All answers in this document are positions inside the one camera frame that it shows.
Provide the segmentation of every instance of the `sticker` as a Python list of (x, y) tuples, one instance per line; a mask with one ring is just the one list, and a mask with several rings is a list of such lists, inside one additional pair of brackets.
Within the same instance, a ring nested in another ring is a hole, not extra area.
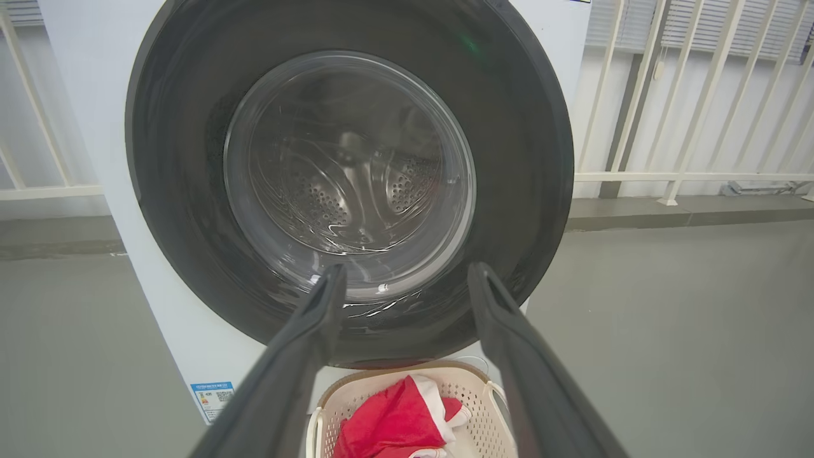
[(192, 384), (192, 394), (203, 409), (203, 418), (211, 425), (234, 396), (232, 382)]

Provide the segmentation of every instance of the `washing machine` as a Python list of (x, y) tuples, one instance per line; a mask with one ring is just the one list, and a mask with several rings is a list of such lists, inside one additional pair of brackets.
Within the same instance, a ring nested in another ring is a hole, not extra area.
[(466, 268), (488, 263), (520, 303), (554, 255), (589, 2), (40, 7), (133, 268), (207, 422), (336, 263), (347, 303), (314, 399), (359, 369), (441, 358), (499, 378), (476, 341)]

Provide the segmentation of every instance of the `window blind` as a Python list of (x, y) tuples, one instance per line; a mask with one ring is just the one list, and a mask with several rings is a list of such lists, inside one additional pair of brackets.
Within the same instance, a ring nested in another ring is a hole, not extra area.
[[(694, 0), (672, 0), (667, 11), (667, 23), (662, 37), (662, 46), (681, 47), (687, 34), (689, 18), (692, 15)], [(761, 59), (777, 60), (783, 42), (791, 28), (794, 18), (802, 9), (799, 0), (780, 0), (774, 17), (769, 25), (763, 46), (760, 48)], [(701, 9), (701, 17), (693, 39), (692, 49), (696, 51), (714, 51), (724, 26), (724, 18), (729, 0), (706, 0)], [(748, 56), (755, 46), (760, 23), (768, 9), (768, 0), (746, 0), (740, 21), (737, 23), (735, 38), (730, 55)], [(794, 33), (794, 44), (789, 53), (789, 62), (799, 64), (803, 58), (803, 47), (814, 24), (814, 5), (809, 5), (803, 22)]]
[[(607, 46), (615, 20), (615, 0), (593, 0), (588, 22), (587, 46)], [(650, 24), (656, 9), (656, 0), (627, 0), (622, 9), (622, 21), (616, 36), (616, 48), (621, 51), (642, 53), (650, 33)]]
[(23, 25), (42, 25), (42, 14), (37, 0), (0, 0), (0, 8), (5, 7), (11, 17), (11, 23)]

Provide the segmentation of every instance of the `red cloth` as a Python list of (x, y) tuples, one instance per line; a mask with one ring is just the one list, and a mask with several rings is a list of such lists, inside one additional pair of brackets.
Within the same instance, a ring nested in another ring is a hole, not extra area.
[(472, 417), (454, 398), (441, 398), (438, 385), (410, 376), (371, 396), (343, 421), (334, 458), (443, 458), (455, 440), (452, 428)]

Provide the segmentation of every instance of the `gray baseboard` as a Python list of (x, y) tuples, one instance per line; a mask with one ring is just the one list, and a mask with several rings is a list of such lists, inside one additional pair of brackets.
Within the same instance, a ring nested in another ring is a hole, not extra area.
[[(667, 207), (656, 199), (574, 199), (566, 231), (713, 226), (814, 219), (814, 202), (798, 196), (690, 196)], [(0, 261), (126, 254), (113, 218), (0, 222)]]
[(687, 196), (678, 206), (656, 199), (574, 199), (567, 231), (695, 227), (814, 219), (814, 202), (799, 196)]

